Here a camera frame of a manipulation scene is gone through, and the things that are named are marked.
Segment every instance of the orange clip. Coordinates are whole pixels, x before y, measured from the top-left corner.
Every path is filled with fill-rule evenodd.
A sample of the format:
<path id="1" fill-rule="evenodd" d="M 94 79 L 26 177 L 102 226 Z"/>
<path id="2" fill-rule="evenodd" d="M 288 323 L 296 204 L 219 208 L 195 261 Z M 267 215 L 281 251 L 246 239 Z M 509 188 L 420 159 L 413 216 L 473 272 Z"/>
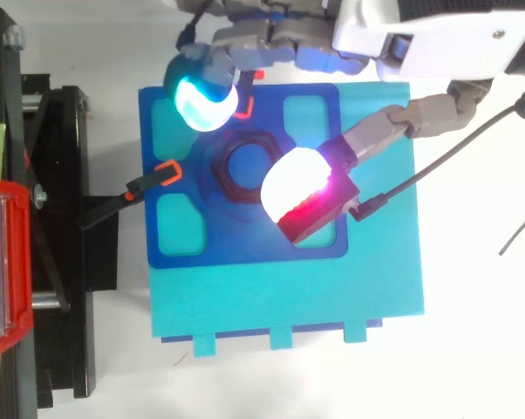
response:
<path id="1" fill-rule="evenodd" d="M 177 161 L 175 161 L 175 160 L 165 161 L 165 162 L 159 164 L 158 166 L 156 166 L 156 168 L 154 170 L 162 170 L 163 168 L 167 168 L 169 166 L 174 166 L 175 172 L 177 174 L 174 177 L 170 177 L 166 181 L 162 182 L 161 183 L 162 186 L 169 186 L 172 183 L 175 183 L 175 182 L 179 181 L 183 177 L 183 169 L 181 168 L 180 164 Z"/>
<path id="2" fill-rule="evenodd" d="M 255 98 L 251 96 L 249 98 L 249 103 L 247 105 L 247 112 L 246 113 L 236 112 L 234 113 L 234 117 L 237 118 L 238 120 L 248 120 L 251 117 L 251 114 L 253 113 L 254 104 L 255 104 Z"/>

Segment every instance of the robotic hand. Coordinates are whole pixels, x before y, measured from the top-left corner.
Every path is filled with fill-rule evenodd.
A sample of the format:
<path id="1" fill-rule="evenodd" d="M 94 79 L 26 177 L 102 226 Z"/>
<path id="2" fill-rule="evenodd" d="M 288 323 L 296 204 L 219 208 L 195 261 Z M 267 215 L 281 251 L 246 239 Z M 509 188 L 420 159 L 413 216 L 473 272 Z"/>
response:
<path id="1" fill-rule="evenodd" d="M 366 218 L 508 114 L 517 112 L 525 119 L 524 94 L 516 105 L 413 179 L 359 204 L 358 189 L 347 176 L 352 168 L 403 136 L 434 137 L 462 129 L 475 116 L 495 76 L 525 75 L 525 0 L 177 3 L 195 15 L 181 33 L 176 45 L 181 54 L 170 63 L 164 86 L 185 121 L 197 130 L 221 127 L 236 110 L 237 71 L 252 74 L 276 62 L 293 62 L 308 71 L 357 75 L 374 61 L 383 81 L 455 80 L 446 94 L 412 100 L 406 108 L 389 106 L 317 151 L 293 150 L 270 170 L 262 186 L 262 203 L 293 243 L 342 212 L 350 211 L 358 221 Z M 205 11 L 225 15 L 233 23 L 217 31 L 211 45 L 194 43 L 194 27 Z M 307 169 L 292 170 L 291 165 L 300 159 Z M 300 174 L 315 176 L 315 168 L 323 169 L 324 180 L 315 179 L 304 196 L 294 193 L 300 190 L 296 181 Z"/>

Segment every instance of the hexagonal nut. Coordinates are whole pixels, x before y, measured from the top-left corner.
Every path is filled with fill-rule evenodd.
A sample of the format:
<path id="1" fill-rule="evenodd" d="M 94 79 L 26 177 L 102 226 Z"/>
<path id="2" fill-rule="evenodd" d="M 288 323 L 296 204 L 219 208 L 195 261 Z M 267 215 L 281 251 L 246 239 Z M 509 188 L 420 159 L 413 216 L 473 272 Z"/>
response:
<path id="1" fill-rule="evenodd" d="M 261 187 L 245 189 L 233 180 L 229 173 L 229 159 L 239 148 L 248 144 L 256 144 L 264 148 L 269 155 L 270 164 L 276 163 L 282 157 L 274 137 L 261 131 L 226 131 L 224 142 L 219 152 L 212 160 L 211 168 L 216 180 L 222 187 L 226 197 L 236 203 L 260 203 Z"/>

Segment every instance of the metal rod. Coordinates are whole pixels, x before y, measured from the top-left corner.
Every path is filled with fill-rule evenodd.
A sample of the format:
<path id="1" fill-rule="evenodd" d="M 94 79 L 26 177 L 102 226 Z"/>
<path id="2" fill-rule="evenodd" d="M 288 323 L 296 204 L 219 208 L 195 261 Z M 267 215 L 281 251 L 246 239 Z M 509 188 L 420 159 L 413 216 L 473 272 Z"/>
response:
<path id="1" fill-rule="evenodd" d="M 47 310 L 61 308 L 61 305 L 55 292 L 34 292 L 32 293 L 32 308 L 34 310 Z"/>
<path id="2" fill-rule="evenodd" d="M 42 100 L 41 94 L 25 94 L 22 97 L 22 110 L 23 112 L 37 112 L 39 102 Z"/>

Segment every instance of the black metal frame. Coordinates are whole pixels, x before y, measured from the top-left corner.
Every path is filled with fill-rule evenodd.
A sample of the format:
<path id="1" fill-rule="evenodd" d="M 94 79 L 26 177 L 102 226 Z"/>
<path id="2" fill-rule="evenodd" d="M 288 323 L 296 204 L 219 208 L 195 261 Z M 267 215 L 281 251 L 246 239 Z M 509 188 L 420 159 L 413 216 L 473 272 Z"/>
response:
<path id="1" fill-rule="evenodd" d="M 34 330 L 2 355 L 0 419 L 27 419 L 37 417 L 37 407 L 52 406 L 53 389 L 73 388 L 82 398 L 95 388 L 92 292 L 116 288 L 119 219 L 86 232 L 76 225 L 80 214 L 104 201 L 85 196 L 84 94 L 75 86 L 50 90 L 44 75 L 21 78 L 19 51 L 3 39 L 13 24 L 0 9 L 3 178 L 31 191 L 40 184 L 48 194 L 42 209 L 32 206 L 32 290 L 54 291 L 59 302 L 58 309 L 35 310 Z M 34 94 L 36 86 L 38 110 L 23 118 L 23 88 Z"/>
<path id="2" fill-rule="evenodd" d="M 24 76 L 23 93 L 36 93 L 34 78 L 43 76 Z M 42 238 L 32 252 L 32 289 L 51 291 L 53 285 L 61 302 L 59 309 L 34 312 L 38 407 L 49 408 L 54 389 L 72 388 L 75 398 L 83 398 L 96 386 L 92 292 L 116 288 L 119 219 L 115 215 L 86 232 L 78 228 L 75 220 L 103 199 L 85 197 L 85 95 L 75 86 L 40 93 L 38 110 L 24 118 L 35 171 L 29 177 L 48 194 L 32 223 L 34 238 Z M 40 224 L 43 230 L 35 228 Z"/>

